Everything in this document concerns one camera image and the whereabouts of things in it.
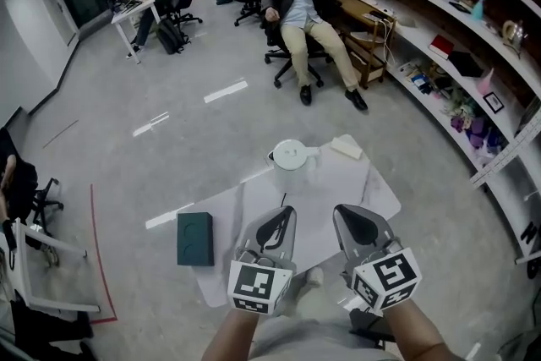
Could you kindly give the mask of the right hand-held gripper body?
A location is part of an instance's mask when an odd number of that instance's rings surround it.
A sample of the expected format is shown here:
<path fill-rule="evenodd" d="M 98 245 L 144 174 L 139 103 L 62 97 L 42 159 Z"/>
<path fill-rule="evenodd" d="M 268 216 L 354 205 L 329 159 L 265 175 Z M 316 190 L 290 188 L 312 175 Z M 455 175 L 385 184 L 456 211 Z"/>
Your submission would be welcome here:
<path fill-rule="evenodd" d="M 353 268 L 348 288 L 372 310 L 383 312 L 410 299 L 422 280 L 411 248 Z"/>

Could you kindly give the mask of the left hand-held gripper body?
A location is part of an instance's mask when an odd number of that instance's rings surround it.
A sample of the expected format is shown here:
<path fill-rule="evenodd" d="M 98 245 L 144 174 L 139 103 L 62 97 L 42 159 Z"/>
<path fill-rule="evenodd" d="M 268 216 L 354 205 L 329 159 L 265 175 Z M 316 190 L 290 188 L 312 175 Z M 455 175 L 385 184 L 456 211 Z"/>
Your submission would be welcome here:
<path fill-rule="evenodd" d="M 284 254 L 238 248 L 231 261 L 227 296 L 231 306 L 257 315 L 273 315 L 290 287 L 296 266 Z"/>

